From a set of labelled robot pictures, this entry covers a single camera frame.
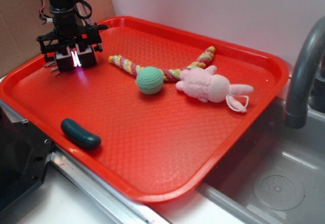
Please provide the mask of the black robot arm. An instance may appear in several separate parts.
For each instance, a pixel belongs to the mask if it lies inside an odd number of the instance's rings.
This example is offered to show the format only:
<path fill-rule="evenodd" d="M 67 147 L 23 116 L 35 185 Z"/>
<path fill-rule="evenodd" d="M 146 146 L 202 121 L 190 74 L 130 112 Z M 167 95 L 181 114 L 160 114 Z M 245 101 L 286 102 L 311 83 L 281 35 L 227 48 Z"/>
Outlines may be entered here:
<path fill-rule="evenodd" d="M 95 53 L 102 52 L 100 31 L 107 25 L 93 23 L 92 7 L 85 0 L 49 0 L 54 29 L 37 37 L 46 62 L 55 62 L 59 72 L 74 67 L 93 67 Z"/>

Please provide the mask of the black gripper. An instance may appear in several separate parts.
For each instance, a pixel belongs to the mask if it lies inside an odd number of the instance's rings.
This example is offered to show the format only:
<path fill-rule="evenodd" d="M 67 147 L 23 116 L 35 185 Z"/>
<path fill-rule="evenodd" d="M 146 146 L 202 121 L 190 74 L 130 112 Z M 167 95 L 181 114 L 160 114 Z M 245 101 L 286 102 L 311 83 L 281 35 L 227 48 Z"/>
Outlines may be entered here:
<path fill-rule="evenodd" d="M 97 65 L 94 51 L 102 52 L 100 31 L 108 29 L 105 24 L 78 24 L 81 18 L 73 13 L 55 13 L 54 29 L 37 37 L 45 61 L 55 61 L 59 71 L 74 69 L 71 49 L 76 49 L 77 65 L 82 68 Z"/>

